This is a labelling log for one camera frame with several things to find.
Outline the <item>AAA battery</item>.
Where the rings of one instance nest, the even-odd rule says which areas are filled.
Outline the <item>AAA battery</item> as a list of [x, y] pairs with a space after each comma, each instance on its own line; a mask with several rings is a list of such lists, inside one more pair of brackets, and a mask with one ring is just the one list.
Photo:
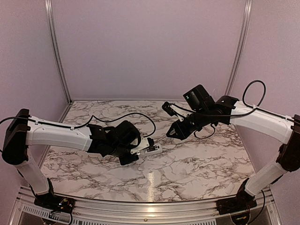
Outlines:
[[148, 149], [147, 149], [147, 151], [148, 152], [150, 152], [150, 151], [156, 151], [156, 150], [159, 150], [159, 147], [158, 146], [151, 146], [151, 147], [149, 147]]
[[159, 149], [151, 148], [147, 150], [148, 152], [159, 152]]

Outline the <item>white remote control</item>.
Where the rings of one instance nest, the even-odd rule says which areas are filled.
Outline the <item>white remote control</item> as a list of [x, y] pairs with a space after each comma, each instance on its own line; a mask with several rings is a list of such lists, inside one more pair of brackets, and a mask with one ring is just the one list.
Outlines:
[[160, 153], [162, 153], [161, 144], [154, 144], [153, 146], [149, 146], [145, 149], [140, 150], [138, 155], [145, 157], [145, 156], [151, 156]]

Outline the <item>white battery cover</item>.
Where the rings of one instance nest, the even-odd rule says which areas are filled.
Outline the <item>white battery cover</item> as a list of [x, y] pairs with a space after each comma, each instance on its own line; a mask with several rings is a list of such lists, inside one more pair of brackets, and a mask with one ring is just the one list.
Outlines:
[[235, 185], [234, 185], [233, 183], [230, 183], [230, 184], [227, 186], [227, 188], [225, 189], [225, 192], [226, 192], [228, 195], [230, 195], [230, 194], [233, 192], [234, 188], [235, 188]]

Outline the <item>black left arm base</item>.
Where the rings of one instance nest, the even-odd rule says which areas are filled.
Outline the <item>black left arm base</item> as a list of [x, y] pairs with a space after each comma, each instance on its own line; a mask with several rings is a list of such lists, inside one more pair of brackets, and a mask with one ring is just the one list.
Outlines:
[[38, 195], [31, 188], [32, 193], [35, 196], [34, 204], [43, 208], [50, 209], [52, 210], [52, 213], [65, 212], [71, 214], [75, 205], [75, 199], [66, 196], [56, 195], [54, 193], [53, 185], [50, 179], [48, 178], [47, 180], [49, 190], [46, 194]]

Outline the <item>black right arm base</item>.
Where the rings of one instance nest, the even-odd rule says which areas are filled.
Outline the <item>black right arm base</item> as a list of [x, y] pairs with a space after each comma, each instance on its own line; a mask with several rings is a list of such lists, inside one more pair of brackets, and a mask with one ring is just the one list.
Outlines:
[[235, 197], [216, 201], [217, 211], [220, 215], [239, 212], [242, 210], [249, 210], [250, 208], [257, 206], [255, 197], [245, 191], [248, 180], [249, 178], [242, 182]]

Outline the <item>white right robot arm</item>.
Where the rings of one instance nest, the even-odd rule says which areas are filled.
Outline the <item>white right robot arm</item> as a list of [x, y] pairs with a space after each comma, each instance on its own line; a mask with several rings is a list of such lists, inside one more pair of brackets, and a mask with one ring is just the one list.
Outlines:
[[190, 106], [189, 110], [168, 102], [162, 105], [170, 116], [178, 117], [166, 133], [169, 138], [185, 140], [204, 126], [222, 123], [249, 128], [282, 144], [279, 155], [271, 163], [243, 182], [232, 200], [235, 209], [244, 209], [266, 186], [276, 182], [285, 173], [300, 168], [299, 115], [279, 115], [227, 95], [214, 101], [202, 85], [197, 85], [183, 97]]

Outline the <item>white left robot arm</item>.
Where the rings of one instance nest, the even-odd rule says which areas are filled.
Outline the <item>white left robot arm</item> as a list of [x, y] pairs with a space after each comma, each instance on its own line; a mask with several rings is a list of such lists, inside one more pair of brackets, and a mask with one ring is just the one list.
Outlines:
[[99, 153], [103, 157], [130, 158], [131, 150], [142, 142], [140, 132], [127, 120], [116, 127], [90, 123], [75, 127], [32, 117], [28, 109], [21, 109], [15, 117], [5, 118], [2, 122], [7, 120], [11, 123], [6, 130], [2, 158], [15, 166], [33, 192], [40, 195], [42, 203], [50, 209], [59, 205], [59, 198], [51, 192], [50, 182], [27, 152], [29, 146], [58, 146]]

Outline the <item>aluminium front rail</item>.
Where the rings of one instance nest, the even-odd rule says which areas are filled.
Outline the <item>aluminium front rail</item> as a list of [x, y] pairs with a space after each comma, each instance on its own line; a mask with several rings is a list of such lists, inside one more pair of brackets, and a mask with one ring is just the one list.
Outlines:
[[233, 214], [219, 214], [218, 198], [187, 202], [120, 202], [74, 197], [72, 215], [50, 213], [34, 204], [28, 187], [21, 187], [10, 225], [231, 225]]

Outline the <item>aluminium right corner post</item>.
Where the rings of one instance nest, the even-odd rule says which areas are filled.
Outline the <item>aluminium right corner post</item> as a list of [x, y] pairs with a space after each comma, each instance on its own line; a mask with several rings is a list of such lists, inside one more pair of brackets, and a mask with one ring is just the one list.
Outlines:
[[238, 69], [239, 69], [241, 57], [242, 57], [242, 54], [243, 54], [243, 49], [245, 47], [246, 40], [247, 40], [252, 6], [253, 6], [253, 1], [252, 0], [246, 0], [245, 1], [243, 17], [242, 17], [242, 22], [241, 22], [241, 29], [240, 29], [240, 34], [239, 34], [239, 38], [238, 38], [237, 48], [236, 48], [236, 53], [235, 53], [235, 56], [234, 56], [234, 60], [233, 60], [232, 68], [231, 68], [231, 71], [230, 71], [229, 79], [228, 79], [228, 82], [227, 82], [227, 85], [226, 85], [225, 95], [230, 95], [231, 94], [231, 92], [233, 90], [234, 82], [237, 78]]

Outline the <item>aluminium corner post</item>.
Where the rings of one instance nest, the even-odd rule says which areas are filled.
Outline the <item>aluminium corner post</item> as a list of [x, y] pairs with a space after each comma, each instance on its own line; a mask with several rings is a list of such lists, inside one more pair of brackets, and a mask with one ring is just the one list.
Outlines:
[[72, 103], [72, 98], [69, 92], [67, 80], [64, 73], [63, 64], [61, 61], [60, 51], [59, 51], [59, 43], [56, 35], [56, 29], [55, 29], [55, 21], [54, 21], [54, 15], [53, 15], [53, 4], [51, 0], [45, 0], [45, 9], [47, 14], [47, 21], [48, 21], [48, 27], [50, 32], [50, 39], [52, 43], [52, 49], [54, 54], [54, 59], [56, 63], [56, 67], [58, 70], [59, 79], [61, 82], [62, 90], [66, 99], [66, 102], [68, 104]]
[[240, 29], [240, 34], [239, 34], [239, 38], [238, 38], [237, 48], [236, 48], [236, 53], [235, 53], [235, 56], [234, 56], [234, 60], [233, 60], [232, 68], [231, 68], [231, 71], [230, 71], [229, 79], [228, 79], [228, 82], [227, 82], [227, 85], [226, 85], [225, 95], [230, 95], [231, 94], [231, 92], [233, 90], [234, 82], [237, 78], [238, 69], [239, 69], [241, 57], [242, 57], [242, 54], [243, 54], [243, 49], [245, 47], [246, 40], [247, 40], [252, 6], [253, 6], [253, 1], [252, 0], [246, 0], [245, 1], [243, 17], [242, 17], [242, 22], [241, 22], [241, 29]]

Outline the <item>aluminium left corner post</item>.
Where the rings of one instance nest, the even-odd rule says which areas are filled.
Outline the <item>aluminium left corner post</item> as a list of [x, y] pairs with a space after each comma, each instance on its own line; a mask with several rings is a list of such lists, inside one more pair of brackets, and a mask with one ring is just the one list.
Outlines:
[[66, 99], [66, 102], [68, 104], [72, 103], [72, 98], [69, 92], [67, 80], [64, 73], [63, 64], [61, 61], [60, 51], [59, 51], [59, 43], [56, 35], [56, 29], [55, 29], [55, 21], [54, 21], [54, 15], [53, 15], [53, 4], [51, 0], [45, 0], [45, 9], [47, 14], [47, 21], [48, 21], [48, 27], [50, 32], [50, 39], [52, 43], [52, 49], [54, 54], [54, 59], [56, 63], [56, 67], [58, 70], [59, 79], [61, 82], [62, 90]]

